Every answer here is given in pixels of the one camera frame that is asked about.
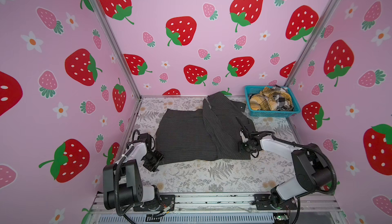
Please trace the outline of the dark grey striped shirt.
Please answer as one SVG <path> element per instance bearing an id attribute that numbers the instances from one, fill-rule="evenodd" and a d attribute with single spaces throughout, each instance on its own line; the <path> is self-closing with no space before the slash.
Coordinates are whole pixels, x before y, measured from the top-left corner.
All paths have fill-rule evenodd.
<path id="1" fill-rule="evenodd" d="M 156 149 L 164 164 L 193 160 L 250 160 L 249 153 L 239 152 L 241 125 L 254 123 L 245 115 L 243 102 L 231 101 L 221 92 L 203 100 L 202 109 L 178 111 L 168 109 L 156 132 Z"/>

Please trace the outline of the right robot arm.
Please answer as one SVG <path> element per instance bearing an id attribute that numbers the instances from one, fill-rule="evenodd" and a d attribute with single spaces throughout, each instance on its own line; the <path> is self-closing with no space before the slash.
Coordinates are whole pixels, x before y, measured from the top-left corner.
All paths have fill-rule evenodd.
<path id="1" fill-rule="evenodd" d="M 274 132 L 240 132 L 239 151 L 255 153 L 269 151 L 292 161 L 295 176 L 271 189 L 265 206 L 284 208 L 290 200 L 318 192 L 333 195 L 337 186 L 336 171 L 327 156 L 313 143 L 302 145 L 275 136 Z"/>

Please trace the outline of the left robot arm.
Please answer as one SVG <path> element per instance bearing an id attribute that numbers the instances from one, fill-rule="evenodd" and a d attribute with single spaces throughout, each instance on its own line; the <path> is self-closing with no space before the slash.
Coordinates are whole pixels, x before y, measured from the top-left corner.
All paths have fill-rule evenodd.
<path id="1" fill-rule="evenodd" d="M 144 140 L 127 143 L 121 158 L 103 169 L 103 196 L 107 210 L 114 209 L 118 215 L 132 207 L 157 210 L 162 200 L 156 186 L 142 184 L 138 164 L 148 153 Z"/>

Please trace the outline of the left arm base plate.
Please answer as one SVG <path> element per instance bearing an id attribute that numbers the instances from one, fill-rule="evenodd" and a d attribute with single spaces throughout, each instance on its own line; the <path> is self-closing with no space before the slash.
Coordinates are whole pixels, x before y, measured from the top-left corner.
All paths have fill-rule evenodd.
<path id="1" fill-rule="evenodd" d="M 161 195 L 157 199 L 144 202 L 133 208 L 135 212 L 167 212 L 173 211 L 175 207 L 175 195 Z"/>

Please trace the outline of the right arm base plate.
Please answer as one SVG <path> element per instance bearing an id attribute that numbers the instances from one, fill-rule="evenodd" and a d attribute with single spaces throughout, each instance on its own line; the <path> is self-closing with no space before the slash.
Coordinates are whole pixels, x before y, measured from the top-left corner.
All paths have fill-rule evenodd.
<path id="1" fill-rule="evenodd" d="M 251 205 L 255 205 L 257 210 L 297 210 L 297 204 L 294 198 L 282 200 L 274 194 L 255 194 L 254 201 Z"/>

